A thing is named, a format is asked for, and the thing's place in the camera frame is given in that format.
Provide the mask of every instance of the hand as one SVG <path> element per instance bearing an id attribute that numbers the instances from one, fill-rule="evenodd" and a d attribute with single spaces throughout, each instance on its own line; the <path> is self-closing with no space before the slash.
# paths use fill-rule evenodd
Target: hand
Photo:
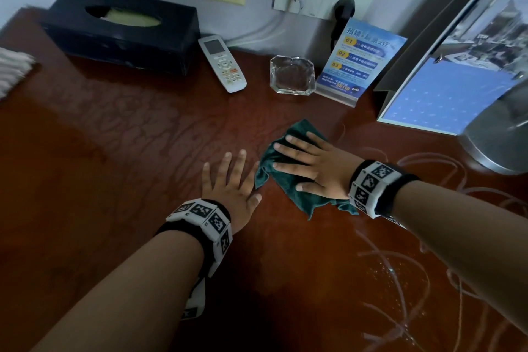
<path id="1" fill-rule="evenodd" d="M 219 202 L 228 209 L 231 215 L 231 230 L 233 234 L 244 228 L 249 222 L 251 215 L 262 200 L 262 195 L 254 194 L 250 197 L 255 185 L 255 173 L 259 167 L 259 162 L 255 162 L 251 172 L 240 186 L 240 178 L 246 163 L 246 151 L 242 149 L 236 162 L 229 182 L 227 174 L 231 163 L 231 152 L 227 152 L 220 163 L 214 188 L 211 185 L 210 165 L 204 163 L 202 171 L 202 199 L 211 199 Z"/>
<path id="2" fill-rule="evenodd" d="M 275 143 L 273 147 L 283 155 L 305 163 L 307 166 L 303 164 L 273 163 L 273 168 L 277 171 L 300 175 L 315 181 L 297 184 L 295 187 L 297 191 L 304 191 L 330 199 L 348 199 L 348 184 L 363 159 L 335 148 L 311 132 L 307 132 L 306 136 L 315 142 L 317 146 L 301 141 L 294 136 L 286 135 L 286 141 L 301 150 L 288 148 L 279 143 Z"/>

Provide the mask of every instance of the black tissue box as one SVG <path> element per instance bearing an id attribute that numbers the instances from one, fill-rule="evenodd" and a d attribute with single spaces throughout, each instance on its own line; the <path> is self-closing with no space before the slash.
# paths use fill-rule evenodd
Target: black tissue box
<path id="1" fill-rule="evenodd" d="M 133 12 L 159 25 L 110 22 L 110 11 L 114 21 Z M 41 26 L 66 54 L 183 75 L 200 37 L 196 8 L 161 0 L 56 0 Z"/>

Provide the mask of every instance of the remote control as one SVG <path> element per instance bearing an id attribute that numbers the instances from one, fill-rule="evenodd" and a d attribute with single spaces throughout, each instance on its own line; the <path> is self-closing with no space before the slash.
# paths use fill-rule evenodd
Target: remote control
<path id="1" fill-rule="evenodd" d="M 229 92 L 233 93 L 246 87 L 247 82 L 233 55 L 218 35 L 198 40 L 216 76 Z"/>

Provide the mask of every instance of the black and white wristband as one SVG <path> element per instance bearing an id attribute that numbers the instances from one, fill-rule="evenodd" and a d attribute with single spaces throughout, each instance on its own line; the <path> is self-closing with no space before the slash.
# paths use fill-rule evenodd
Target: black and white wristband
<path id="1" fill-rule="evenodd" d="M 205 277 L 211 277 L 233 241 L 231 217 L 227 209 L 213 200 L 194 199 L 170 214 L 156 235 L 168 230 L 188 233 L 202 245 L 204 262 L 181 317 L 192 319 L 205 308 Z"/>
<path id="2" fill-rule="evenodd" d="M 420 178 L 393 164 L 366 160 L 352 176 L 348 197 L 369 217 L 382 216 L 403 227 L 391 216 L 394 198 L 404 185 L 417 180 Z"/>

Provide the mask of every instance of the glass ashtray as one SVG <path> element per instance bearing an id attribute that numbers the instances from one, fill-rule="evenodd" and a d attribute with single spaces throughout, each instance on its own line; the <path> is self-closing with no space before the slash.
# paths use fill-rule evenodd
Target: glass ashtray
<path id="1" fill-rule="evenodd" d="M 270 61 L 270 86 L 277 93 L 310 95 L 315 91 L 313 67 L 308 59 L 275 56 Z"/>

